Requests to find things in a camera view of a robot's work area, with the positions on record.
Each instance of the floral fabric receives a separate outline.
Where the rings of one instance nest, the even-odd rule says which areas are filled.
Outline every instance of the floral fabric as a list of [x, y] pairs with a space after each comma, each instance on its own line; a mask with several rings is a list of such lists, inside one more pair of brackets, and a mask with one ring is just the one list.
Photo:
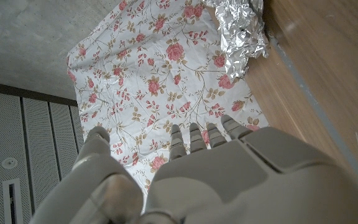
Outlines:
[[168, 161], [173, 124], [187, 146], [192, 122], [206, 143], [207, 123], [223, 131], [223, 114], [252, 130], [267, 125], [247, 83], [225, 74], [220, 35], [200, 1], [123, 1], [69, 52], [67, 64], [84, 136], [106, 128], [111, 155], [145, 196]]

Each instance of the robotic finger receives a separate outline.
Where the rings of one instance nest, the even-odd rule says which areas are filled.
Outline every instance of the robotic finger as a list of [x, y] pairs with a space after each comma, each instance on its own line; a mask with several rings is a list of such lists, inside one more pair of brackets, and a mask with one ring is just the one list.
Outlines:
[[183, 145], [180, 128], [176, 124], [171, 127], [171, 147], [169, 153], [169, 161], [186, 155], [186, 148]]
[[190, 153], [198, 152], [203, 149], [206, 149], [206, 145], [201, 136], [201, 131], [196, 123], [192, 123], [190, 125]]
[[215, 124], [209, 123], [207, 126], [207, 130], [209, 136], [209, 144], [211, 145], [211, 148], [227, 143], [226, 139], [219, 132]]
[[252, 132], [226, 114], [222, 116], [221, 122], [223, 128], [229, 133], [231, 139], [239, 139]]

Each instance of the pink rose print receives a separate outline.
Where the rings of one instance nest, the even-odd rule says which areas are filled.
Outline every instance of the pink rose print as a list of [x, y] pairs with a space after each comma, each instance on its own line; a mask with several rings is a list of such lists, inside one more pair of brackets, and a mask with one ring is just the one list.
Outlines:
[[259, 127], [257, 125], [254, 125], [254, 124], [248, 124], [246, 127], [251, 131], [258, 131], [259, 130]]
[[133, 155], [132, 155], [132, 159], [134, 160], [132, 162], [132, 166], [136, 165], [137, 164], [137, 161], [139, 160], [139, 156], [137, 155], [137, 152], [135, 152]]
[[164, 23], [165, 23], [165, 19], [164, 19], [164, 18], [161, 18], [161, 19], [157, 20], [157, 21], [155, 22], [155, 28], [156, 28], [157, 30], [160, 30], [160, 29], [164, 26]]
[[89, 118], [88, 113], [86, 113], [86, 114], [84, 114], [84, 115], [81, 116], [81, 120], [82, 120], [83, 122], [88, 122], [88, 118]]
[[167, 54], [170, 60], [178, 60], [183, 53], [184, 53], [183, 47], [179, 43], [170, 45], [167, 48]]
[[121, 77], [119, 79], [119, 81], [118, 81], [118, 85], [122, 85], [122, 84], [124, 84], [124, 78], [123, 77]]
[[181, 106], [181, 107], [179, 108], [179, 110], [183, 113], [183, 112], [185, 112], [186, 110], [188, 110], [189, 108], [190, 108], [190, 101], [187, 102], [187, 103], [185, 103], [183, 106]]
[[165, 107], [167, 107], [167, 109], [170, 110], [170, 111], [167, 112], [167, 114], [171, 115], [171, 118], [173, 119], [176, 116], [175, 114], [173, 114], [174, 113], [173, 104], [171, 104], [171, 107], [169, 107], [169, 105], [166, 105]]
[[142, 100], [145, 95], [146, 95], [146, 94], [142, 94], [142, 92], [139, 90], [139, 91], [136, 93], [136, 98], [139, 99], [139, 100]]
[[216, 65], [218, 68], [221, 68], [224, 65], [224, 60], [224, 56], [219, 55], [214, 59], [214, 65]]
[[122, 52], [119, 52], [118, 53], [118, 55], [117, 55], [117, 58], [119, 59], [119, 60], [122, 60], [124, 57], [125, 57], [125, 55], [127, 55], [127, 50], [125, 49], [125, 50], [123, 50]]
[[[219, 103], [216, 103], [214, 106], [212, 106], [212, 110], [217, 110], [217, 111], [215, 111], [215, 117], [216, 117], [216, 118], [218, 118], [218, 117], [220, 117], [220, 116], [223, 116], [224, 108], [221, 107], [221, 106], [219, 105]], [[213, 114], [213, 111], [212, 111], [212, 110], [209, 111], [209, 115], [212, 115], [212, 114]]]
[[230, 89], [234, 86], [234, 83], [230, 83], [229, 77], [227, 74], [221, 76], [218, 82], [219, 86], [222, 88]]
[[158, 0], [158, 2], [160, 2], [159, 8], [162, 9], [166, 9], [169, 7], [169, 1], [170, 0]]
[[93, 114], [92, 114], [92, 118], [96, 117], [96, 115], [97, 115], [97, 114], [98, 114], [98, 112], [97, 112], [97, 111], [93, 112]]
[[249, 124], [247, 124], [247, 128], [251, 131], [258, 131], [259, 130], [259, 127], [258, 127], [258, 124], [259, 124], [259, 119], [252, 119], [251, 117], [248, 117], [247, 118], [247, 121]]
[[125, 7], [127, 6], [127, 3], [125, 1], [122, 1], [122, 3], [119, 4], [119, 10], [123, 11]]
[[152, 143], [150, 145], [150, 150], [153, 150], [153, 149], [157, 150], [157, 148], [158, 148], [158, 142], [154, 141], [154, 139], [152, 139]]
[[204, 142], [205, 144], [209, 144], [209, 137], [208, 137], [208, 131], [207, 130], [204, 130], [201, 135], [203, 136], [203, 139], [204, 139]]
[[129, 156], [124, 156], [122, 159], [119, 159], [118, 162], [121, 165], [125, 165], [128, 162], [127, 159], [129, 159]]
[[155, 171], [157, 171], [162, 165], [164, 165], [164, 163], [168, 162], [168, 159], [165, 158], [163, 155], [161, 156], [156, 156], [153, 160], [153, 162], [151, 162], [149, 165], [151, 168], [151, 172], [154, 173]]
[[121, 100], [120, 103], [116, 103], [114, 106], [112, 106], [111, 115], [118, 113], [118, 111], [122, 111], [122, 108], [120, 108], [120, 106], [122, 106], [123, 102], [124, 102], [124, 100]]
[[128, 93], [127, 88], [124, 89], [124, 91], [121, 90], [117, 90], [117, 95], [119, 96], [121, 94], [121, 98], [123, 98], [124, 100], [129, 101], [129, 96], [131, 94]]
[[179, 84], [179, 82], [180, 82], [180, 74], [175, 75], [175, 77], [173, 77], [173, 82], [175, 83], [175, 85]]
[[147, 109], [150, 109], [150, 108], [158, 109], [160, 107], [160, 105], [155, 104], [154, 100], [151, 103], [149, 100], [146, 100], [146, 103], [148, 104], [148, 106], [146, 107]]
[[96, 102], [96, 94], [95, 94], [95, 93], [92, 93], [92, 94], [89, 96], [89, 102], [90, 102], [90, 103]]
[[73, 80], [73, 82], [77, 81], [77, 78], [75, 78], [75, 75], [70, 70], [67, 70], [67, 74], [71, 78], [71, 80]]
[[154, 65], [154, 59], [152, 59], [152, 58], [147, 59], [147, 63], [149, 63], [149, 65], [153, 66]]
[[231, 108], [232, 111], [239, 111], [244, 106], [244, 101], [237, 100], [233, 103], [233, 107]]
[[120, 67], [117, 67], [117, 68], [115, 68], [115, 69], [113, 69], [113, 70], [114, 70], [113, 73], [114, 73], [115, 75], [117, 75], [117, 76], [122, 72], [122, 68], [120, 68]]
[[136, 37], [136, 41], [140, 42], [140, 41], [144, 40], [144, 38], [145, 38], [144, 34], [138, 34]]
[[149, 83], [149, 91], [150, 93], [155, 96], [158, 96], [158, 89], [160, 89], [160, 84], [158, 83], [158, 81], [160, 80], [160, 77], [155, 78], [154, 76], [152, 76], [152, 78], [150, 80], [147, 80], [147, 82]]
[[136, 10], [140, 12], [143, 8], [144, 8], [144, 0], [139, 4]]
[[116, 21], [115, 25], [114, 25], [114, 31], [116, 31], [118, 29], [118, 25], [119, 25], [119, 20]]
[[115, 149], [117, 155], [120, 155], [120, 154], [123, 153], [122, 149], [120, 148], [121, 146], [122, 146], [122, 143], [121, 143], [121, 142], [112, 145], [113, 148], [117, 148], [117, 147], [118, 147], [118, 149]]
[[151, 115], [150, 118], [149, 118], [149, 122], [147, 123], [147, 127], [149, 127], [150, 125], [152, 125], [154, 123], [154, 120], [155, 120], [155, 116], [154, 115]]
[[140, 55], [137, 56], [137, 58], [139, 59], [139, 60], [137, 61], [137, 63], [139, 63], [139, 64], [138, 64], [139, 67], [140, 67], [140, 65], [142, 65], [142, 64], [144, 63], [143, 58], [146, 58], [146, 57], [147, 57], [147, 54], [140, 54]]
[[200, 17], [201, 14], [203, 13], [203, 9], [204, 9], [204, 7], [202, 5], [197, 4], [197, 6], [194, 8], [194, 15], [196, 17]]
[[146, 179], [146, 185], [144, 185], [144, 187], [147, 189], [147, 191], [149, 191], [150, 184], [151, 184], [151, 181], [149, 179]]
[[193, 6], [186, 6], [185, 7], [185, 16], [190, 18], [194, 14], [194, 7]]
[[88, 79], [88, 86], [89, 86], [90, 88], [93, 88], [93, 81], [92, 81], [92, 79]]
[[80, 47], [80, 55], [85, 56], [86, 50], [83, 47]]

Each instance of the crumpled aluminum foil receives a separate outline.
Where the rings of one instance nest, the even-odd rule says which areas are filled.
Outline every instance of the crumpled aluminum foil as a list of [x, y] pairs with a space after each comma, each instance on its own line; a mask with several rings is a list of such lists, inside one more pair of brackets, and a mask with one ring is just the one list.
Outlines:
[[242, 78], [248, 70], [248, 58], [269, 56], [264, 34], [263, 0], [203, 0], [215, 7], [222, 33], [221, 49], [226, 53], [225, 69], [232, 78]]

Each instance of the metal vent panel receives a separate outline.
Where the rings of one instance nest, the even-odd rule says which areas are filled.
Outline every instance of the metal vent panel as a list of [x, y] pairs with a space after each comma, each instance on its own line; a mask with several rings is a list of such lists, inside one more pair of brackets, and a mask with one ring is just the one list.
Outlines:
[[59, 183], [48, 103], [23, 98], [35, 209]]
[[70, 106], [71, 118], [74, 124], [75, 131], [75, 139], [77, 140], [78, 152], [82, 148], [84, 144], [84, 137], [82, 133], [81, 120], [80, 120], [80, 112], [78, 111], [78, 107]]
[[50, 103], [50, 112], [57, 147], [58, 164], [62, 178], [64, 178], [70, 173], [77, 157], [70, 110], [67, 105]]
[[[29, 180], [25, 158], [25, 146], [22, 126], [22, 113], [19, 97], [0, 94], [0, 223], [4, 223], [4, 202], [2, 182], [20, 179], [22, 216], [29, 223], [31, 216]], [[17, 159], [13, 169], [2, 167], [7, 157]]]

